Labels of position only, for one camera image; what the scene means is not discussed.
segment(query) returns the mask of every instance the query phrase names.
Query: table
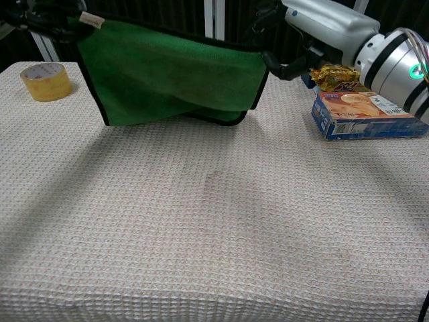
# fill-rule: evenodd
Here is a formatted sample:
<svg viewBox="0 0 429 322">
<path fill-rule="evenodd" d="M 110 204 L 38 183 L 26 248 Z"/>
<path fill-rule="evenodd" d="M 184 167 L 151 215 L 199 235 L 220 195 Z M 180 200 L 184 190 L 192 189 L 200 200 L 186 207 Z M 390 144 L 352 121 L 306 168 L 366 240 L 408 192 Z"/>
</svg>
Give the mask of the table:
<svg viewBox="0 0 429 322">
<path fill-rule="evenodd" d="M 105 127 L 0 75 L 0 321 L 415 321 L 429 139 L 326 142 L 270 76 L 235 127 Z"/>
</svg>

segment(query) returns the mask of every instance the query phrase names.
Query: yellow tape roll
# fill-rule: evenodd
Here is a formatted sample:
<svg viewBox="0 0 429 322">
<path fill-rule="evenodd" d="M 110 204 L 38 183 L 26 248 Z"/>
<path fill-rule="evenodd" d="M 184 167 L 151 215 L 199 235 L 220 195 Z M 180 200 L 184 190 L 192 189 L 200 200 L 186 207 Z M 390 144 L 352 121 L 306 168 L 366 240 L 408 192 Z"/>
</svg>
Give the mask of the yellow tape roll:
<svg viewBox="0 0 429 322">
<path fill-rule="evenodd" d="M 72 92 L 66 69 L 57 62 L 31 66 L 21 72 L 21 78 L 36 101 L 55 101 Z"/>
</svg>

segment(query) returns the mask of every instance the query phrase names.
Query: white metal frame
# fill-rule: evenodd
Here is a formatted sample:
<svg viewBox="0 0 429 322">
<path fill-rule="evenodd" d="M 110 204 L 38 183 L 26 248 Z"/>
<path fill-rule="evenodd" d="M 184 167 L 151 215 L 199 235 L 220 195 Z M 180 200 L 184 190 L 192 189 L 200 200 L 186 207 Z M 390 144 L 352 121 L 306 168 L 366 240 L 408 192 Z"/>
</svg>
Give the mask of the white metal frame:
<svg viewBox="0 0 429 322">
<path fill-rule="evenodd" d="M 225 40 L 225 0 L 204 0 L 206 37 Z"/>
<path fill-rule="evenodd" d="M 37 35 L 33 32 L 32 32 L 32 36 L 33 36 L 34 42 L 36 43 L 37 47 L 39 48 L 40 54 L 42 54 L 42 57 L 45 60 L 45 62 L 59 62 L 60 61 L 58 54 L 55 51 L 55 48 L 54 48 L 54 45 L 53 45 L 51 39 Z"/>
</svg>

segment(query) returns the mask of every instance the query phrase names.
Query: blue cardboard box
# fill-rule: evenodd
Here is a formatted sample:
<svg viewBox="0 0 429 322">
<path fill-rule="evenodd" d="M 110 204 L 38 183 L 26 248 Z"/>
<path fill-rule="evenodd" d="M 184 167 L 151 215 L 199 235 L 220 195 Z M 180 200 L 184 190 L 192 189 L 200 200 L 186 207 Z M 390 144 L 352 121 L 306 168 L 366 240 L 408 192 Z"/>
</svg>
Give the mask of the blue cardboard box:
<svg viewBox="0 0 429 322">
<path fill-rule="evenodd" d="M 374 92 L 322 92 L 312 116 L 327 140 L 414 138 L 429 125 Z"/>
</svg>

